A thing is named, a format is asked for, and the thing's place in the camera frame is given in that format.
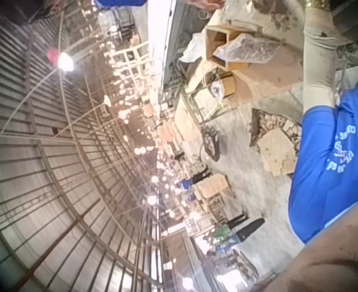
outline bracelet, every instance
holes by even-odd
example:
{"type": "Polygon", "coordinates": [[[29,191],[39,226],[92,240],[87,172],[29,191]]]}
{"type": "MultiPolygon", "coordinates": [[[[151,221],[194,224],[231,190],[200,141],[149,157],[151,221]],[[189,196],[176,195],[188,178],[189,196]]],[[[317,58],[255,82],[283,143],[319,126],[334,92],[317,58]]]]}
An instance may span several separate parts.
{"type": "Polygon", "coordinates": [[[329,0],[306,0],[306,7],[331,11],[331,3],[329,0]]]}

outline wooden crate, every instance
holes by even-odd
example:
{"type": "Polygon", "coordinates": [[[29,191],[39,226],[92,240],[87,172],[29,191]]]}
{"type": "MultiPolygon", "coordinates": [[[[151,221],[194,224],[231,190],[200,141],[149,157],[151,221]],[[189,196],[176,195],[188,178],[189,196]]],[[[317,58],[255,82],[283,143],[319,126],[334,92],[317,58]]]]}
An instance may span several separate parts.
{"type": "Polygon", "coordinates": [[[230,63],[213,55],[214,51],[230,41],[233,41],[242,33],[254,35],[254,31],[239,26],[221,24],[218,26],[206,26],[206,59],[225,71],[241,70],[249,66],[249,63],[230,63]]]}

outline hand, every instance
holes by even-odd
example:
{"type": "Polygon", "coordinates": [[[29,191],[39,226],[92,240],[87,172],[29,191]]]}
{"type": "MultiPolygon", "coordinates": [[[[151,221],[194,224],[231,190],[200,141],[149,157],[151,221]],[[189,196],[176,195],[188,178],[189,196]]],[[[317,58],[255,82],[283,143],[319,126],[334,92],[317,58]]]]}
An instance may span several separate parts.
{"type": "Polygon", "coordinates": [[[206,11],[221,9],[224,5],[223,0],[188,0],[187,3],[206,11]]]}

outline green object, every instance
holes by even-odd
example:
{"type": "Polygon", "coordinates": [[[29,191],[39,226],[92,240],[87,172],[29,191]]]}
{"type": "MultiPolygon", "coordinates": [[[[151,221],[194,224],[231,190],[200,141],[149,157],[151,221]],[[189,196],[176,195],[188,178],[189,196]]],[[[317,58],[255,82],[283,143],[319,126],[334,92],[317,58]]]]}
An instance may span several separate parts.
{"type": "Polygon", "coordinates": [[[232,230],[228,227],[228,225],[222,225],[221,227],[217,228],[212,234],[211,237],[215,240],[215,242],[222,242],[228,236],[230,236],[232,230]]]}

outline white sleeve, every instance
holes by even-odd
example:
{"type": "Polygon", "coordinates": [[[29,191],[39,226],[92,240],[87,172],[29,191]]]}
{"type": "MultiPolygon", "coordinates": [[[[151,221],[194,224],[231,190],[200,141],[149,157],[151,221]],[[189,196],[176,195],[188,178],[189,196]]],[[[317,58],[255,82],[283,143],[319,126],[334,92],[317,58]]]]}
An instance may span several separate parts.
{"type": "Polygon", "coordinates": [[[335,107],[336,28],[331,12],[308,7],[304,27],[304,113],[317,105],[335,107]]]}

